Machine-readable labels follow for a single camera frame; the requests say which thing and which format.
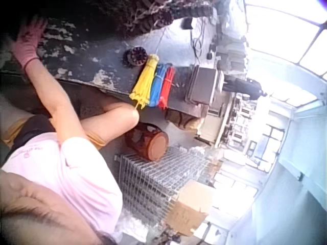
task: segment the pink glove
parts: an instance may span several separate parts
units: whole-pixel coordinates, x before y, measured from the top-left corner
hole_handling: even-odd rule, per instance
[[[12,53],[24,70],[31,60],[38,59],[36,48],[47,24],[45,19],[34,16],[29,25],[21,25],[16,42],[11,40]]]

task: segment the window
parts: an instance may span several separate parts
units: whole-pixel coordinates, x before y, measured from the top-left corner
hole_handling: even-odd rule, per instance
[[[250,47],[292,62],[300,60],[319,30],[318,26],[270,9],[247,6],[246,13]]]
[[[327,9],[321,0],[245,0],[253,50],[299,65],[327,80]],[[284,101],[283,94],[275,98]],[[303,105],[290,100],[290,105]]]
[[[327,70],[327,30],[323,30],[313,43],[308,53],[303,57],[300,65],[322,75]]]
[[[266,124],[258,147],[254,152],[256,166],[251,166],[268,173],[281,148],[283,137],[284,130]]]
[[[304,19],[316,23],[326,21],[327,11],[321,6],[319,1],[299,1],[299,0],[245,0],[246,4],[263,6],[301,16]]]
[[[248,210],[258,192],[252,186],[219,173],[215,175],[214,187],[217,194],[213,206],[234,217],[241,217]]]
[[[283,86],[276,88],[271,96],[294,107],[317,100],[317,97],[313,94],[287,82],[284,82]]]

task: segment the wall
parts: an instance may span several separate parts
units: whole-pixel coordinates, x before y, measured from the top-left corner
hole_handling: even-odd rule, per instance
[[[296,113],[279,157],[281,164],[291,164],[305,175],[303,184],[325,209],[326,130],[326,106]]]
[[[227,245],[325,244],[326,211],[278,163],[251,214],[231,229]]]
[[[248,76],[258,80],[266,90],[282,86],[280,82],[289,82],[318,99],[323,99],[321,93],[326,92],[325,80],[290,62],[255,51],[251,52]]]

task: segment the black shorts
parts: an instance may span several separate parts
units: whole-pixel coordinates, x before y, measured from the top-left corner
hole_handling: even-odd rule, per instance
[[[55,132],[55,128],[50,123],[49,119],[44,115],[35,115],[30,117],[21,131],[18,133],[14,139],[14,144],[7,154],[5,161],[11,156],[11,154],[18,148],[24,146],[30,139],[38,136],[40,134]]]

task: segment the pink shirt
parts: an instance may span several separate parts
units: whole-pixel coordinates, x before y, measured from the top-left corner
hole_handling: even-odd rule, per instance
[[[56,133],[38,135],[17,149],[2,169],[53,190],[99,232],[114,232],[122,193],[88,140],[74,137],[60,147]]]

